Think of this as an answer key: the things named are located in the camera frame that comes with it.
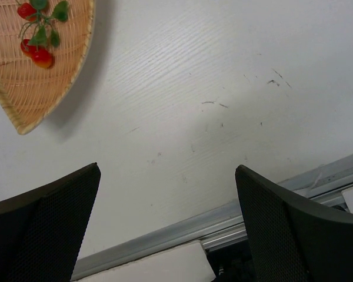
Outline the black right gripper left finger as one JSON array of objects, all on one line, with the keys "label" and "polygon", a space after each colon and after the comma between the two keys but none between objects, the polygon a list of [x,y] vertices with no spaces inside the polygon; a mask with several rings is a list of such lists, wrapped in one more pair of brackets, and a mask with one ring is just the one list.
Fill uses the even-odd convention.
[{"label": "black right gripper left finger", "polygon": [[70,281],[98,192],[91,163],[0,201],[0,281]]}]

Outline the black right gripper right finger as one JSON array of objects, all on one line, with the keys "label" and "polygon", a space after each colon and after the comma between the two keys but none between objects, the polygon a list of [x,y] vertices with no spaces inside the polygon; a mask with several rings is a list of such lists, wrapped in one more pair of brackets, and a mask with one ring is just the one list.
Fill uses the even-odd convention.
[{"label": "black right gripper right finger", "polygon": [[244,165],[235,180],[258,281],[353,281],[353,214]]}]

